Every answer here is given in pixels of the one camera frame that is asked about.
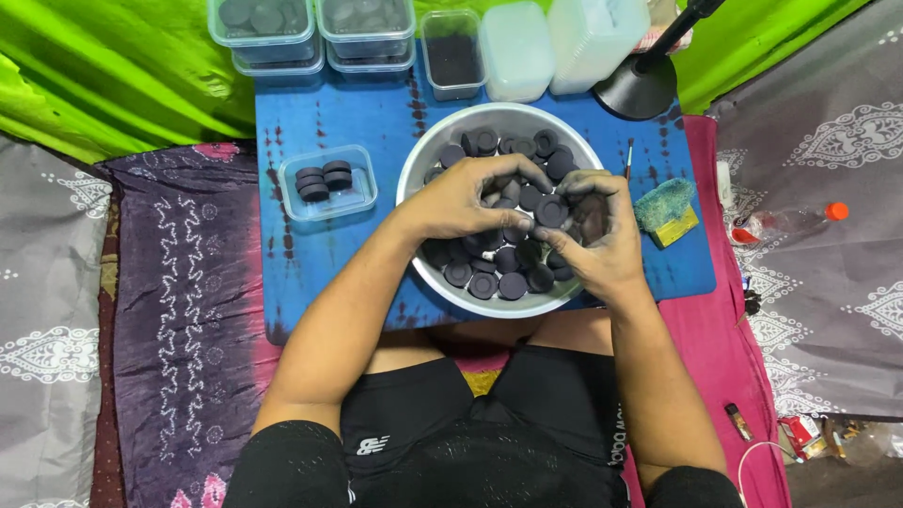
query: green curtain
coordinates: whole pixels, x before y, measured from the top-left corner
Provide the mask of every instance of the green curtain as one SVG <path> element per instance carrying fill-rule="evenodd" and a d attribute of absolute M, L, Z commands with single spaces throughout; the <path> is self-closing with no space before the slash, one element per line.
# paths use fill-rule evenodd
<path fill-rule="evenodd" d="M 866 1 L 727 0 L 675 57 L 684 111 L 702 112 Z M 502 3 L 415 0 L 418 15 Z M 89 163 L 253 137 L 254 86 L 210 39 L 204 0 L 0 0 L 0 130 Z"/>

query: lamp base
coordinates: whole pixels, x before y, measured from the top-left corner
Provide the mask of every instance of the lamp base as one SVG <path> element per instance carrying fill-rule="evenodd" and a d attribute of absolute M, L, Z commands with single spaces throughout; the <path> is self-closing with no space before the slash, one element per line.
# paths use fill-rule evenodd
<path fill-rule="evenodd" d="M 664 113 L 677 94 L 677 73 L 671 57 L 658 59 L 649 72 L 635 65 L 640 55 L 630 55 L 611 75 L 592 87 L 592 95 L 606 111 L 623 120 L 649 120 Z"/>

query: orange bottle cap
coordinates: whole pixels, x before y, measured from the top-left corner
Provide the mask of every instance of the orange bottle cap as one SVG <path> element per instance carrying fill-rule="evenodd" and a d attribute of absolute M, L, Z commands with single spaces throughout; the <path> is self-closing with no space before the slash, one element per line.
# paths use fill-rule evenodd
<path fill-rule="evenodd" d="M 824 215 L 832 221 L 842 221 L 850 216 L 850 209 L 842 202 L 833 202 L 824 207 Z"/>
<path fill-rule="evenodd" d="M 747 230 L 742 230 L 737 228 L 731 231 L 731 236 L 734 238 L 734 241 L 737 243 L 755 243 L 759 241 L 758 238 L 752 236 L 752 234 Z"/>

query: blue board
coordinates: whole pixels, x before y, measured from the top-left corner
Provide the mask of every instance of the blue board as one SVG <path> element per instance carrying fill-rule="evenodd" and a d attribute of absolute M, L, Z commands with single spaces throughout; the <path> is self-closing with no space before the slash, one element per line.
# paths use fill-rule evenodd
<path fill-rule="evenodd" d="M 418 47 L 408 80 L 397 83 L 343 83 L 328 67 L 326 83 L 315 90 L 271 89 L 257 85 L 257 143 L 260 166 L 260 231 L 263 256 L 264 319 L 267 338 L 282 344 L 304 309 L 326 287 L 395 206 L 401 168 L 417 139 L 451 113 L 487 102 L 437 102 L 426 80 Z M 635 139 L 630 193 L 636 200 L 663 181 L 694 180 L 683 118 L 677 103 L 646 122 L 618 120 L 589 93 L 533 103 L 571 125 L 589 141 L 606 169 L 622 174 L 628 139 Z M 361 145 L 370 153 L 379 196 L 374 208 L 314 223 L 292 221 L 284 213 L 275 172 L 285 158 L 325 147 Z M 702 217 L 699 200 L 693 200 Z M 665 250 L 644 235 L 643 265 L 656 300 L 709 293 L 715 289 L 712 258 L 702 224 Z M 585 292 L 565 308 L 597 305 Z M 389 310 L 385 328 L 418 328 L 481 319 L 432 291 L 409 268 Z"/>

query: gray patterned fabric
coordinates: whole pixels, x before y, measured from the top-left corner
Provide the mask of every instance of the gray patterned fabric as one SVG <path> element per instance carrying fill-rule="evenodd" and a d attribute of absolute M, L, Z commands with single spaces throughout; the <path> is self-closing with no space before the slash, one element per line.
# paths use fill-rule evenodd
<path fill-rule="evenodd" d="M 846 202 L 810 238 L 736 248 L 778 414 L 903 418 L 903 2 L 863 7 L 712 105 L 735 205 Z"/>
<path fill-rule="evenodd" d="M 88 506 L 111 186 L 0 136 L 0 505 Z"/>

